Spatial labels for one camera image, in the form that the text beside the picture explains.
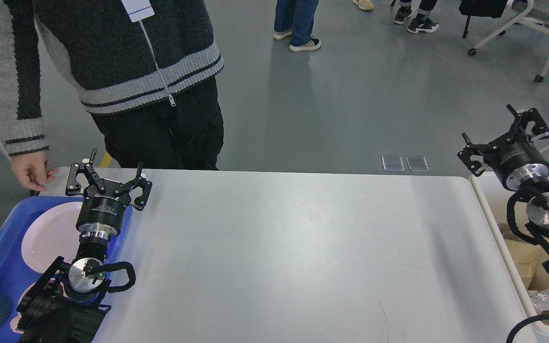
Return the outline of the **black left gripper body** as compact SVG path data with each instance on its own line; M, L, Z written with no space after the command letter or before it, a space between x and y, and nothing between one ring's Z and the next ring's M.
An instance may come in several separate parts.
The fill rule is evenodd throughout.
M112 239L121 232L124 213L129 204L128 193L99 193L96 185L89 185L83 191L83 204L76 229L84 236L90 232L94 235L98 232L98 236Z

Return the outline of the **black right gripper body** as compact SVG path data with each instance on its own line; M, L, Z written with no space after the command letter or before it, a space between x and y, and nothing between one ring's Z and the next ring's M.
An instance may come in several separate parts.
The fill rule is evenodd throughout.
M496 149L489 154L489 165L508 191L518 191L522 185L549 182L549 163L527 135L521 135L518 141L500 136L490 145Z

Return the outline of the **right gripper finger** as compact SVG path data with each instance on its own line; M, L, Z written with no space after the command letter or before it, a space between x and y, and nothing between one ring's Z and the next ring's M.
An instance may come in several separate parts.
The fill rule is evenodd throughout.
M508 143L532 143L534 139L549 139L549 126L536 108L527 111L516 111L511 104L506 106L512 113L514 121L504 135Z
M465 132L462 133L462 138L465 141L465 146L457 153L457 156L473 176L480 177L485 171L484 164L477 159L472 159L473 156L485 159L487 154L494 154L499 146L494 144L474 144Z

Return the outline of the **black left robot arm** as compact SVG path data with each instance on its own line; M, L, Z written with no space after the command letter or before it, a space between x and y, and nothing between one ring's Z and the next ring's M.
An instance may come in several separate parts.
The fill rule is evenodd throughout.
M65 194L83 197L76 229L79 247L71 263L59 256L25 293L17 306L20 343L91 343L111 306L107 293L136 283L130 262L108 263L111 240L122 232L126 209L144 210L152 182L139 162L125 183L101 178L93 167L96 151L70 169Z

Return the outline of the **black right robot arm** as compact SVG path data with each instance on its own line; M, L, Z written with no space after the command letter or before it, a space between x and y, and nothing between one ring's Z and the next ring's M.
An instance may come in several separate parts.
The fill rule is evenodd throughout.
M533 143L533 139L548 139L549 127L537 109L516 111L511 105L507 105L507 109L514 117L508 132L486 144L472 143L468 135L463 134L465 145L457 156L471 172L470 182L527 313L527 317L510 330L506 341L511 343L529 325L535 332L549 336L549 328L542 323L549 321L549 314L536 314L478 178L491 168L488 175L496 177L510 192L505 208L510 230L525 243L542 248L548 256L542 265L549 274L549 163Z

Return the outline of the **person's bare hand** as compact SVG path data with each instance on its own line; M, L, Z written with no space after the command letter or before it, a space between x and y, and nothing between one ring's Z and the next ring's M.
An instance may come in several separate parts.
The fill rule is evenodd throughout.
M59 169L51 169L45 151L12 156L10 169L22 187L31 191L47 191L47 184L56 180Z

